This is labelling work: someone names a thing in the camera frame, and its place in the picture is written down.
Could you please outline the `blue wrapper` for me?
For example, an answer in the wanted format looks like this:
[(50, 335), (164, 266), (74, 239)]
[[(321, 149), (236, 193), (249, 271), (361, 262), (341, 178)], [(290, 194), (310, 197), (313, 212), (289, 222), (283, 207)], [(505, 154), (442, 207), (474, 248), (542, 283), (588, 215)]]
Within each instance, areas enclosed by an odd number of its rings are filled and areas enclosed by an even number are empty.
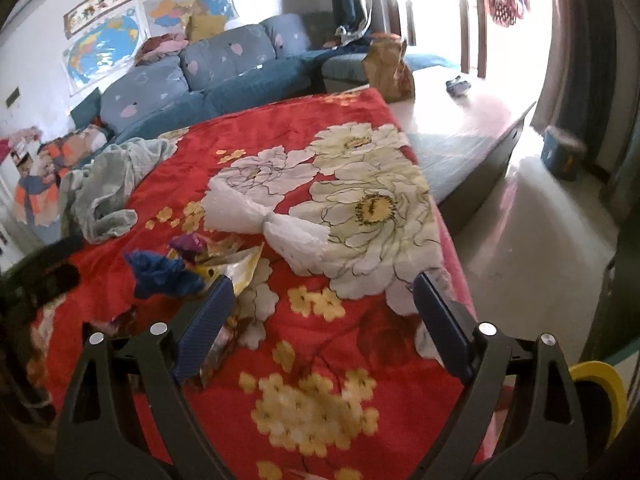
[(137, 299), (149, 299), (154, 295), (191, 296), (205, 286), (204, 280), (189, 270), (180, 258), (171, 259), (147, 250), (134, 250), (124, 257), (134, 274)]

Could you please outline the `yellow white snack bag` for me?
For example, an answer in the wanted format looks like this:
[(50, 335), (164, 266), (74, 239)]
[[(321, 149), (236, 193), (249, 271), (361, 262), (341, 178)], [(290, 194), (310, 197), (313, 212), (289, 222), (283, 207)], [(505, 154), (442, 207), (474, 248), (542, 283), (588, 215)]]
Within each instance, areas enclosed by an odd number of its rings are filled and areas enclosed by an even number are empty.
[(239, 297), (251, 281), (262, 256), (263, 244), (234, 252), (221, 260), (196, 264), (192, 271), (198, 274), (209, 286), (218, 276), (226, 276), (232, 283), (235, 297)]

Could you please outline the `white tissue wad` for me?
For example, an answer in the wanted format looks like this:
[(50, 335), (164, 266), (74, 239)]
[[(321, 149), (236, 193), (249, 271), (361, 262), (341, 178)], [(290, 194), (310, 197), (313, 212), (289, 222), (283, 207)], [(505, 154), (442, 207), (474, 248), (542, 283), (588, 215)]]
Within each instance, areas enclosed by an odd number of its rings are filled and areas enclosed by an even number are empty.
[(277, 214), (272, 208), (235, 191), (223, 180), (213, 178), (208, 182), (201, 205), (207, 229), (261, 235), (297, 275), (318, 270), (329, 247), (330, 229), (326, 226)]

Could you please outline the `purple foil wrapper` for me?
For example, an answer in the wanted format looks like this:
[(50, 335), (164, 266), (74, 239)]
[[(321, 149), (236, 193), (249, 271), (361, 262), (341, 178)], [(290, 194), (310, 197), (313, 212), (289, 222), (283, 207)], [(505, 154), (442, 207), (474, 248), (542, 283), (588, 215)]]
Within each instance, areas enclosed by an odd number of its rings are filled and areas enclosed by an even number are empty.
[(207, 238), (197, 232), (175, 236), (169, 241), (168, 246), (178, 252), (181, 258), (191, 262), (208, 252)]

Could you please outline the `yellow rimmed black trash bin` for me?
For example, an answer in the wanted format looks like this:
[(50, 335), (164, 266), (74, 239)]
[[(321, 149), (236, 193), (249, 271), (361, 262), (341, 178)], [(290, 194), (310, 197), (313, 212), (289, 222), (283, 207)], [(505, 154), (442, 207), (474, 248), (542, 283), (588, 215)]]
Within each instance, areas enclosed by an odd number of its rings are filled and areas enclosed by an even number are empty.
[(614, 441), (627, 420), (627, 395), (620, 374), (612, 365), (586, 361), (570, 368), (591, 458), (599, 457)]

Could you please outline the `orange patterned quilt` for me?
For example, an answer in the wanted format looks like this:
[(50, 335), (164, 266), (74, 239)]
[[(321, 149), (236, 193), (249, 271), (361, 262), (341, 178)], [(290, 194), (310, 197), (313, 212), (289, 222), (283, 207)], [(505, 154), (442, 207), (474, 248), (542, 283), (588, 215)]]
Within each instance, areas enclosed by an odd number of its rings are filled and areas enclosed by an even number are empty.
[(44, 244), (61, 236), (58, 192), (70, 170), (91, 158), (110, 140), (104, 128), (90, 124), (66, 136), (40, 144), (35, 156), (28, 155), (14, 191), (12, 212)]

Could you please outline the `light green cloth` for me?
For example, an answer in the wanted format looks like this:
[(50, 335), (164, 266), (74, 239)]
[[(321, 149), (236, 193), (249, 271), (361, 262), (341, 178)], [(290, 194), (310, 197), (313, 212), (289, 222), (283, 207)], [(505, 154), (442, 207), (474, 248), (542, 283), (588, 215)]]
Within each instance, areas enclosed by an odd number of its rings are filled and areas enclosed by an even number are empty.
[(127, 234), (138, 214), (126, 203), (136, 187), (177, 151), (167, 139), (131, 139), (110, 145), (92, 162), (70, 170), (58, 189), (61, 235), (97, 245)]

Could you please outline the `red floral blanket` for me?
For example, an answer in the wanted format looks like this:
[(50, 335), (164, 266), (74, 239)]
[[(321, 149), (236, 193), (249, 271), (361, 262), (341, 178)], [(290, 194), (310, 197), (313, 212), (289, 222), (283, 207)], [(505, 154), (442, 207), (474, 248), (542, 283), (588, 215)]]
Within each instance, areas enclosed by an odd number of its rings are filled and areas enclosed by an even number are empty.
[(138, 297), (128, 257), (196, 234), (257, 248), (232, 338), (183, 391), (240, 479), (403, 479), (461, 384), (430, 348), (409, 284), (437, 275), (468, 300), (461, 266), (409, 143), (373, 90), (307, 96), (190, 128), (134, 190), (124, 235), (74, 255), (79, 285), (55, 310), (48, 389), (64, 401), (81, 327), (142, 333), (179, 297)]

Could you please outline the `world map poster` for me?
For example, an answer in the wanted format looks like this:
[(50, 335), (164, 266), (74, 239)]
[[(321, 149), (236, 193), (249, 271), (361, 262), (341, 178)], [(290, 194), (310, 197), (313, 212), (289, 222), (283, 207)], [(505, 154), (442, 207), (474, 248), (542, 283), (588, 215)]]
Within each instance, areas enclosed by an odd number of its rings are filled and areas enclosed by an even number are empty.
[(145, 39), (145, 26), (136, 6), (106, 18), (81, 34), (62, 54), (70, 95), (129, 66)]

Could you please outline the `dark round storage box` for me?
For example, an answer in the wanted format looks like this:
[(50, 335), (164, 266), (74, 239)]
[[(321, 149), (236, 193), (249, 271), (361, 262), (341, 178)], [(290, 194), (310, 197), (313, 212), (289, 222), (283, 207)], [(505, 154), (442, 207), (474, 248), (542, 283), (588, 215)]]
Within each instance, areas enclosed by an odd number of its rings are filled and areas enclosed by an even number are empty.
[(586, 153), (586, 144), (574, 133), (552, 125), (544, 129), (540, 159), (553, 177), (574, 181)]

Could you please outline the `china map poster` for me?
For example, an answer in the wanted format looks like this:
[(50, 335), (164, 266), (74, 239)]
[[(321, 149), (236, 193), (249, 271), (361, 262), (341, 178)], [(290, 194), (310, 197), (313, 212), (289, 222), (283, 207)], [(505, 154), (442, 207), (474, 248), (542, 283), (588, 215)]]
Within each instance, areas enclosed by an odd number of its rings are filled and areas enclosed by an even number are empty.
[(150, 36), (181, 34), (192, 15), (221, 15), (226, 22), (239, 17), (233, 0), (142, 0)]

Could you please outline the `yellow cushion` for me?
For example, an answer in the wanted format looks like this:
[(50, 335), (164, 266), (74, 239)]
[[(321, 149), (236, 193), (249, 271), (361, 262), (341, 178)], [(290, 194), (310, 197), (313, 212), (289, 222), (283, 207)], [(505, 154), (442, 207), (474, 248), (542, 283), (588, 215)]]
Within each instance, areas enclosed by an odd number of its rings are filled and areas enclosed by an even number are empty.
[(193, 44), (222, 34), (226, 24), (224, 15), (193, 14), (186, 25), (186, 36)]

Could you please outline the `dark coffee table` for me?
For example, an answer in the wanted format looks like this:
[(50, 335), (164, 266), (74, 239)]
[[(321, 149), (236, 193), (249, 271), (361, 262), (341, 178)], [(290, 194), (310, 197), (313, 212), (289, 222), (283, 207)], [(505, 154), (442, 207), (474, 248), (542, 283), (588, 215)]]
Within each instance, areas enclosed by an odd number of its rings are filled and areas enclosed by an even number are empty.
[(451, 235), (457, 235), (506, 173), (536, 100), (504, 82), (469, 76), (454, 98), (446, 82), (458, 72), (433, 66), (413, 73), (416, 95), (390, 104)]

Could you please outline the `blue sofa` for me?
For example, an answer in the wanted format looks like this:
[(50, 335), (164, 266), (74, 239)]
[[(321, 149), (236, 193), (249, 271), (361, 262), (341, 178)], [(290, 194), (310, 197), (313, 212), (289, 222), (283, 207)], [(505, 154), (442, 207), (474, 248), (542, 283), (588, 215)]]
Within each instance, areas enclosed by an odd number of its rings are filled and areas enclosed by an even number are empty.
[(154, 139), (169, 130), (273, 102), (337, 92), (367, 81), (362, 61), (376, 36), (331, 47), (329, 12), (279, 14), (191, 42), (179, 52), (128, 70), (70, 113), (107, 140)]

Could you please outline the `small object on table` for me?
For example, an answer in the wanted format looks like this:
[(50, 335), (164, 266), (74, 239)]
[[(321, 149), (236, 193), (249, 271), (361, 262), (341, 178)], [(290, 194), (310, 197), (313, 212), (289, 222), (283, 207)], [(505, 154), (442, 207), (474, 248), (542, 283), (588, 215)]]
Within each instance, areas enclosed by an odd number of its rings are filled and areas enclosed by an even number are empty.
[(454, 98), (457, 98), (458, 96), (465, 96), (466, 92), (469, 91), (469, 88), (471, 88), (470, 82), (461, 75), (446, 82), (446, 91)]

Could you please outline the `brown paper bag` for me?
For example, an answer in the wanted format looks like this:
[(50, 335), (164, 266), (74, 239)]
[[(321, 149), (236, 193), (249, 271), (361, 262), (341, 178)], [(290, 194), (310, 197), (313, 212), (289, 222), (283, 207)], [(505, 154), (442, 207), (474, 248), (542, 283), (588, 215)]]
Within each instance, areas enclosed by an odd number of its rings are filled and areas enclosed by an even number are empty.
[(395, 34), (376, 34), (362, 60), (362, 69), (371, 88), (386, 103), (412, 99), (416, 95), (411, 70), (406, 62), (407, 41)]

